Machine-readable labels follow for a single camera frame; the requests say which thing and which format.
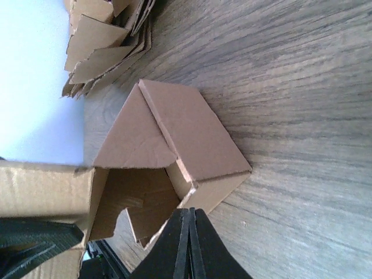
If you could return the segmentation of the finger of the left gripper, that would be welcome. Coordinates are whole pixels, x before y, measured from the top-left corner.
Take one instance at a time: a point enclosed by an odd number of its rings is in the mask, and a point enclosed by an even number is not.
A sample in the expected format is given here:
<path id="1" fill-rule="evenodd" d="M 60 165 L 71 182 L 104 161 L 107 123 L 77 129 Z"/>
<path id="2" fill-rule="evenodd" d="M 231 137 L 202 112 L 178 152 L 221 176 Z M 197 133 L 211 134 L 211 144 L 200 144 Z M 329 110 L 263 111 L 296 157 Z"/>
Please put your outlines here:
<path id="1" fill-rule="evenodd" d="M 83 237 L 76 224 L 1 218 L 1 278 L 22 278 Z"/>

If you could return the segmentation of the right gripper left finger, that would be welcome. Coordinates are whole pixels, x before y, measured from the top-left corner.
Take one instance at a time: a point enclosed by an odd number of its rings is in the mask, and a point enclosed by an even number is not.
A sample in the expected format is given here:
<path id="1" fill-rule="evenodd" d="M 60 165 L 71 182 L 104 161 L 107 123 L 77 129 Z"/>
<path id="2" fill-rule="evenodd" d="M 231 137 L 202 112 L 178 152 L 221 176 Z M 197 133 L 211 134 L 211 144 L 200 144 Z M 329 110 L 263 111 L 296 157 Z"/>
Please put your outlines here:
<path id="1" fill-rule="evenodd" d="M 177 209 L 131 278 L 188 278 L 190 211 Z"/>

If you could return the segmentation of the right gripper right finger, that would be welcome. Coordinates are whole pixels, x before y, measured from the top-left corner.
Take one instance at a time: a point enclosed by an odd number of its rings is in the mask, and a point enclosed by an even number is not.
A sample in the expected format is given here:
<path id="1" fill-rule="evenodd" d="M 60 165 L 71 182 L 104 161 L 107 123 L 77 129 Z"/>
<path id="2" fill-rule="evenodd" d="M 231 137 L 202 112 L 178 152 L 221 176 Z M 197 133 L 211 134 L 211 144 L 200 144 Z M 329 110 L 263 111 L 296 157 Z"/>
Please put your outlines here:
<path id="1" fill-rule="evenodd" d="M 230 254 L 202 209 L 190 208 L 191 278 L 251 278 Z"/>

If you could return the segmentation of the brown cardboard box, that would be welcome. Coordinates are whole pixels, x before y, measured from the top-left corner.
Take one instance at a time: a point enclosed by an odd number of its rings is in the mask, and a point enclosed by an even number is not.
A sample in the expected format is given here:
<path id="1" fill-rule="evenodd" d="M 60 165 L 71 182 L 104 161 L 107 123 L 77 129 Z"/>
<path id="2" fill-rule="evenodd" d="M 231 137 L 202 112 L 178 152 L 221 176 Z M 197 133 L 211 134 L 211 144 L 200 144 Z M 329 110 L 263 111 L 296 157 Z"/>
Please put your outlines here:
<path id="1" fill-rule="evenodd" d="M 1 218 L 76 224 L 82 241 L 22 278 L 77 278 L 89 241 L 126 212 L 147 248 L 178 208 L 211 212 L 252 168 L 196 89 L 134 84 L 90 166 L 1 161 Z"/>

